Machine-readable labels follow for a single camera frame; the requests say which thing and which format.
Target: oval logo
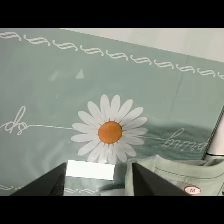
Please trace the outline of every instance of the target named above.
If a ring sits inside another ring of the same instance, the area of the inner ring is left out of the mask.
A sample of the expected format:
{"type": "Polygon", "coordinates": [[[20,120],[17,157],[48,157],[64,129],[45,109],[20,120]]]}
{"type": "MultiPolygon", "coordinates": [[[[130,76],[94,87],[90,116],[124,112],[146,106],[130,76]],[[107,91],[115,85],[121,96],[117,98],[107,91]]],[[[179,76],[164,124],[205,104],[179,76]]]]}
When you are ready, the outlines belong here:
{"type": "Polygon", "coordinates": [[[200,194],[201,193],[201,189],[195,186],[188,186],[185,187],[184,190],[188,193],[188,194],[192,194],[192,195],[196,195],[196,194],[200,194]]]}

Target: folded garment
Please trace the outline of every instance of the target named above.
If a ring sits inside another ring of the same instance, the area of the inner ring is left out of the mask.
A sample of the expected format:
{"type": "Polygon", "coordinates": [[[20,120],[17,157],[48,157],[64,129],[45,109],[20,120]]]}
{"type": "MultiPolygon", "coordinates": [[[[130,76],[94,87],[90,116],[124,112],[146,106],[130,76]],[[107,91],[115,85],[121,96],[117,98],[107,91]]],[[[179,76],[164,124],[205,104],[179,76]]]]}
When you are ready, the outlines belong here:
{"type": "Polygon", "coordinates": [[[132,163],[137,162],[156,173],[190,195],[221,196],[224,187],[224,160],[184,160],[171,161],[152,156],[146,159],[128,161],[125,180],[125,195],[133,196],[132,163]]]}

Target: flower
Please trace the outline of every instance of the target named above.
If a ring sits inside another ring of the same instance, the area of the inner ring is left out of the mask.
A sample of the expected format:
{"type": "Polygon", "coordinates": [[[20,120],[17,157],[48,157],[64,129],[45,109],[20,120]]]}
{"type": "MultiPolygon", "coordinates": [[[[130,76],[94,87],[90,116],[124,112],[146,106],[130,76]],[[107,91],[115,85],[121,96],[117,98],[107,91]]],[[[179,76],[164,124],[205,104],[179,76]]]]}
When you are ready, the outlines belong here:
{"type": "Polygon", "coordinates": [[[137,107],[131,112],[133,100],[127,100],[120,107],[120,96],[113,97],[111,104],[106,95],[102,95],[100,109],[91,101],[88,102],[90,114],[79,111],[78,115],[85,123],[75,123],[72,127],[83,134],[74,135],[74,142],[88,142],[79,149],[78,155],[89,152],[88,162],[98,159],[99,163],[109,162],[116,164],[117,157],[121,162],[127,161],[127,155],[135,157],[136,152],[131,145],[143,145],[141,135],[147,132],[140,128],[146,117],[138,116],[143,112],[142,107],[137,107]]]}

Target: sage green surface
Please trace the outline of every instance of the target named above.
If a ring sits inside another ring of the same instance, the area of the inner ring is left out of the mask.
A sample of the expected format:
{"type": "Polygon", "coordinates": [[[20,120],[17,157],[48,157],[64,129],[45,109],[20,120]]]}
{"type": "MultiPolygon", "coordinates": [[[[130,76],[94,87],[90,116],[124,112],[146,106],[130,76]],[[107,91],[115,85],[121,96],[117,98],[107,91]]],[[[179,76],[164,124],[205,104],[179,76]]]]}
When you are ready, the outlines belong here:
{"type": "Polygon", "coordinates": [[[133,146],[137,158],[201,159],[224,102],[223,70],[223,63],[71,31],[1,28],[0,195],[67,160],[86,161],[72,124],[103,94],[144,108],[148,131],[133,146]]]}
{"type": "Polygon", "coordinates": [[[125,195],[134,196],[132,163],[137,162],[183,191],[197,196],[222,196],[224,190],[224,160],[214,159],[170,161],[159,155],[131,159],[127,164],[125,195]]]}

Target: white background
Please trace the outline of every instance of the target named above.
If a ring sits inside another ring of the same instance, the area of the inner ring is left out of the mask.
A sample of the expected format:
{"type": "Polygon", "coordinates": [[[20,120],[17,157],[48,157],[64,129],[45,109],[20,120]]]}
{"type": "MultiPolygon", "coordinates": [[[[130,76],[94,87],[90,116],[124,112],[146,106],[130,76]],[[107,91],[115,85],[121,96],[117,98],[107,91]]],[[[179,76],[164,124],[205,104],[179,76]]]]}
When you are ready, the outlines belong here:
{"type": "MultiPolygon", "coordinates": [[[[224,62],[223,28],[61,28],[224,62]]],[[[224,155],[224,117],[209,152],[224,155]]]]}

